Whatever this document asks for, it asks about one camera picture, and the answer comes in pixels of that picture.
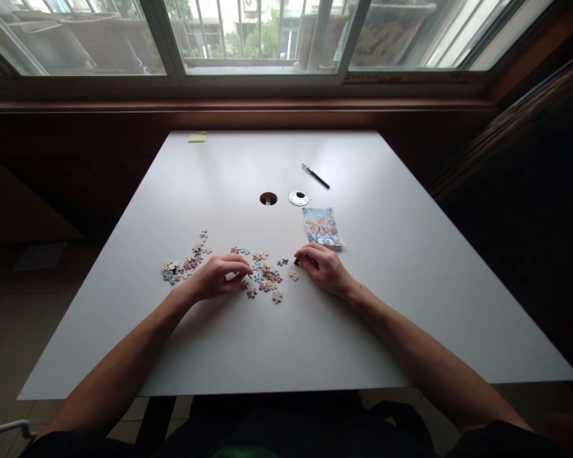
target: finger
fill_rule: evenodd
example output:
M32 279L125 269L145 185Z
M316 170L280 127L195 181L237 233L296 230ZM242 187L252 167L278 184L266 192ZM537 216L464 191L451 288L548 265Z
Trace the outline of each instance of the finger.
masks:
M221 259L223 261L240 261L240 262L243 262L247 265L250 265L250 264L248 264L248 261L246 261L242 256L240 256L239 254L236 254L236 253L225 254L225 255L221 256Z
M324 261L327 259L327 254L324 251L309 246L304 246L298 249L293 256L299 258L304 254L307 254L310 258L316 259L317 261Z
M242 283L242 280L244 279L244 277L246 277L246 272L240 272L235 277L233 277L231 280L225 280L225 285L227 285L229 288L231 288L232 286L235 287L236 285L239 285L240 283Z
M221 274L228 274L229 272L246 272L247 274L253 273L253 270L250 268L248 263L241 262L241 261L224 261L218 267L219 272Z
M331 252L331 250L330 250L329 248L327 248L327 247L324 246L324 245L321 245L321 244L318 243L318 242L310 242L310 243L309 243L308 245L306 245L306 246L309 246L309 247L311 247L311 248L314 248L314 249L317 249L317 250L320 250L320 251L324 251L325 253Z
M313 276L318 269L307 258L301 258L300 266L310 275Z

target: floor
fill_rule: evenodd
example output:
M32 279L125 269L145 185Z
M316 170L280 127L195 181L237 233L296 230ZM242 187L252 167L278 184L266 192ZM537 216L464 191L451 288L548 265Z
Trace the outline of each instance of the floor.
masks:
M15 401L55 328L97 255L98 247L68 247L57 268L11 273L23 247L0 248L0 424L28 419L39 431L50 420L60 401ZM566 383L506 384L496 388L529 424L545 433L547 413L573 412L573 389ZM408 402L424 418L435 449L444 455L458 440L454 425L413 388L360 391L366 407L382 399ZM188 419L192 397L180 396L168 434ZM138 398L110 433L134 442L147 398ZM0 434L0 458L15 458L25 447L17 431Z

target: white table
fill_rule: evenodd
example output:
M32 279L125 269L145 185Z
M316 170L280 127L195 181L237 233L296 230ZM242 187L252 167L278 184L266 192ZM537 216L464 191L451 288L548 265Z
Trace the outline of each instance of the white table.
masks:
M346 268L491 383L573 380L573 369L376 132L172 132L18 399L65 398L170 290L160 268L207 246L269 250L307 242L301 208L333 207ZM306 174L306 162L331 189ZM264 206L259 196L278 196ZM369 328L287 267L280 289L196 305L141 396L408 385Z

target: right hand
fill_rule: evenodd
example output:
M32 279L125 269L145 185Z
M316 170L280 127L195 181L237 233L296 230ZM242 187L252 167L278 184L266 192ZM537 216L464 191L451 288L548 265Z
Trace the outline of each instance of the right hand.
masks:
M301 267L319 287L328 293L345 298L358 282L346 270L337 253L316 242L304 245L294 254L301 258Z
M231 280L227 274L236 274ZM191 277L175 288L174 292L182 290L189 293L194 302L214 298L223 294L233 293L240 287L244 277L252 275L250 264L239 254L212 256L206 264L191 275Z

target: forearm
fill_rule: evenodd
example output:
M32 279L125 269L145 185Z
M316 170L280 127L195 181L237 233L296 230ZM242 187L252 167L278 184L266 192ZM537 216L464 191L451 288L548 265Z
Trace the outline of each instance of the forearm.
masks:
M39 437L52 431L107 434L131 405L193 303L186 290L173 290L78 384Z
M492 420L531 430L473 369L365 286L356 285L346 300L384 341L414 385L461 431Z

